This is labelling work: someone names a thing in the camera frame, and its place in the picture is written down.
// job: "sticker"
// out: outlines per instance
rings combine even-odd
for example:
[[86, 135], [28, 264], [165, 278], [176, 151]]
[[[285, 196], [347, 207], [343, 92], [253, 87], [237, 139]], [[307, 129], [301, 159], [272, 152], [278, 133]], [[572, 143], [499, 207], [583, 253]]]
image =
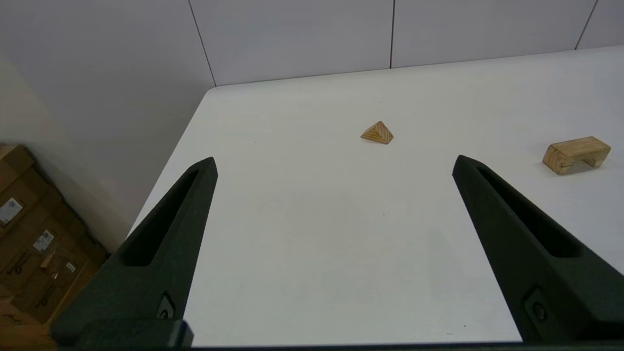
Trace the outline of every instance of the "sticker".
[[47, 247], [50, 246], [50, 243], [52, 242], [52, 240], [54, 240], [54, 235], [52, 235], [46, 229], [43, 231], [43, 234], [41, 234], [37, 238], [37, 240], [32, 245], [32, 247], [34, 247], [37, 251], [39, 251], [39, 253], [44, 252], [47, 249]]
[[72, 262], [68, 262], [65, 267], [67, 267], [69, 270], [72, 271], [72, 273], [74, 273], [76, 271], [76, 267], [74, 265], [72, 265]]
[[22, 205], [16, 199], [10, 198], [2, 207], [0, 207], [0, 220], [7, 224], [22, 210]]

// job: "wooden block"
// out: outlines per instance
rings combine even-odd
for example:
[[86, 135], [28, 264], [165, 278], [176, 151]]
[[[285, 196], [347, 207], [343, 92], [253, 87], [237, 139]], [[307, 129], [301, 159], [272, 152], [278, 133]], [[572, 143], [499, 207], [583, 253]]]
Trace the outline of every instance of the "wooden block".
[[584, 137], [552, 144], [542, 162], [557, 174], [565, 174], [580, 160], [592, 167], [600, 167], [611, 147], [594, 137]]
[[388, 127], [386, 127], [384, 122], [379, 121], [373, 124], [373, 126], [369, 129], [366, 129], [366, 132], [364, 132], [361, 137], [363, 137], [364, 139], [380, 142], [382, 144], [390, 144], [390, 142], [394, 138], [394, 135], [390, 133]]

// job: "white table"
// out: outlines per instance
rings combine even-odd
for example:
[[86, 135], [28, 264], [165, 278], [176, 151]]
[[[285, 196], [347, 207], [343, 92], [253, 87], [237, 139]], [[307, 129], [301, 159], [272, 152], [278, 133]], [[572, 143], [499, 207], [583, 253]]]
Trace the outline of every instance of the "white table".
[[[390, 145], [360, 139], [382, 120]], [[549, 144], [596, 136], [558, 176]], [[194, 345], [520, 340], [451, 171], [480, 160], [624, 272], [624, 47], [218, 87], [138, 224], [191, 164], [219, 179]]]

